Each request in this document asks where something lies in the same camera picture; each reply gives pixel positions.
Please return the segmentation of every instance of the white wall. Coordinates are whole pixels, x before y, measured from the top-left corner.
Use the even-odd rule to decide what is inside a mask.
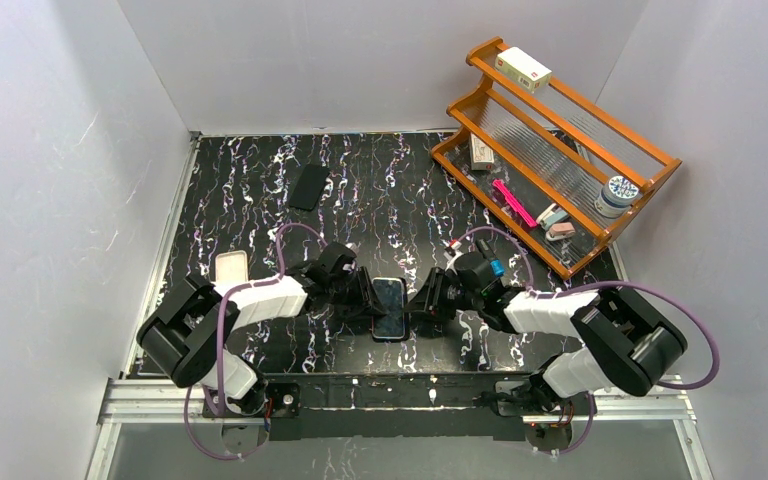
[[[190,130],[454,126],[499,35],[591,99],[646,0],[119,0]]]
[[[115,1],[0,1],[0,478],[83,478],[187,144]]]
[[[621,251],[719,339],[691,397],[715,476],[768,478],[768,2],[652,0],[599,103],[685,160]],[[688,380],[710,364],[690,342]]]

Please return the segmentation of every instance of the blue object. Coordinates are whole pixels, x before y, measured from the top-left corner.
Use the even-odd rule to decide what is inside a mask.
[[[502,266],[502,262],[499,260],[493,260],[490,262],[490,266],[493,267],[493,273],[496,274],[497,277],[501,277],[505,274],[505,267]]]

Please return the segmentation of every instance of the small box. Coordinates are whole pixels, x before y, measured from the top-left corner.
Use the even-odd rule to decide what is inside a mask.
[[[493,149],[473,134],[469,136],[469,148],[472,154],[470,155],[470,168],[473,170],[493,170],[493,165],[496,164]]]
[[[530,93],[546,86],[552,78],[551,70],[517,47],[496,56],[496,70]]]

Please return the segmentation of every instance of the pink object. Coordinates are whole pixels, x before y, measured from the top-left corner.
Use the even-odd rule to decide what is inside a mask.
[[[502,196],[505,197],[505,203],[507,203],[508,206],[511,207],[511,210],[513,210],[514,212],[517,213],[517,215],[519,215],[522,221],[524,221],[525,224],[528,225],[528,228],[534,228],[537,226],[537,222],[534,221],[534,219],[525,210],[522,204],[519,203],[519,200],[517,200],[516,197],[514,197],[514,194],[512,194],[511,191],[508,190],[508,187],[505,186],[505,182],[497,178],[496,180],[493,180],[493,188],[495,188],[497,192],[501,193]]]

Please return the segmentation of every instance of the round container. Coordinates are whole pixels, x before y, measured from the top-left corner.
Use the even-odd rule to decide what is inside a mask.
[[[602,191],[593,206],[603,216],[607,218],[617,218],[631,206],[631,202],[637,198],[640,189],[625,177],[617,175],[608,180],[602,187]]]

